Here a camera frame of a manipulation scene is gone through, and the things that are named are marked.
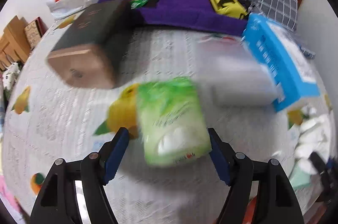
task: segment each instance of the green package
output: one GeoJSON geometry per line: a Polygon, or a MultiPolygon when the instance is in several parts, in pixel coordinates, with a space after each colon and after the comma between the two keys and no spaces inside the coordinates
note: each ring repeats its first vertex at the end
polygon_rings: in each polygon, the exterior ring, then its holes
{"type": "Polygon", "coordinates": [[[147,164],[173,166],[211,151],[197,91],[190,78],[141,84],[137,114],[147,164]]]}
{"type": "Polygon", "coordinates": [[[148,0],[131,0],[130,1],[130,9],[140,8],[144,6],[148,0]]]}

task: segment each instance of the yellow fabric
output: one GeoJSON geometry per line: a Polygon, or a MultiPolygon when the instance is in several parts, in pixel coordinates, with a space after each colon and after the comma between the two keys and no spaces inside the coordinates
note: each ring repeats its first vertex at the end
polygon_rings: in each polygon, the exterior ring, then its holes
{"type": "Polygon", "coordinates": [[[242,6],[237,0],[230,0],[229,2],[221,3],[221,0],[210,0],[212,7],[217,14],[226,15],[236,19],[243,19],[246,12],[244,6],[242,6]]]}

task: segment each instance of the purple towel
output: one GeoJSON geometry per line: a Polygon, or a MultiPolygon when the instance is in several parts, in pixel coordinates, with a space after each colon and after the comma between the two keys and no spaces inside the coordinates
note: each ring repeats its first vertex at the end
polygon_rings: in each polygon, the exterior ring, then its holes
{"type": "Polygon", "coordinates": [[[218,15],[209,0],[159,0],[132,10],[135,25],[168,25],[241,36],[247,21],[218,15]]]}

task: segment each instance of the pink fabric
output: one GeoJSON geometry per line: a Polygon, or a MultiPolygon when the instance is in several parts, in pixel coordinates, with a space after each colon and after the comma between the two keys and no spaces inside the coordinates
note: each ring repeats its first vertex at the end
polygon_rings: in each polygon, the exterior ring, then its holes
{"type": "Polygon", "coordinates": [[[3,175],[0,175],[0,193],[8,200],[13,209],[20,212],[20,207],[16,202],[14,195],[12,195],[11,192],[8,190],[3,175]]]}

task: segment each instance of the blue box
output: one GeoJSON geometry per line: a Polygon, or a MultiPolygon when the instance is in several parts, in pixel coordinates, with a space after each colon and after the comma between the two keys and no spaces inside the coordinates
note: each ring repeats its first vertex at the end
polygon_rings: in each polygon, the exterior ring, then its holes
{"type": "Polygon", "coordinates": [[[303,98],[319,96],[315,73],[288,30],[252,13],[243,37],[256,59],[271,71],[278,90],[273,102],[276,111],[291,105],[303,106],[303,98]]]}

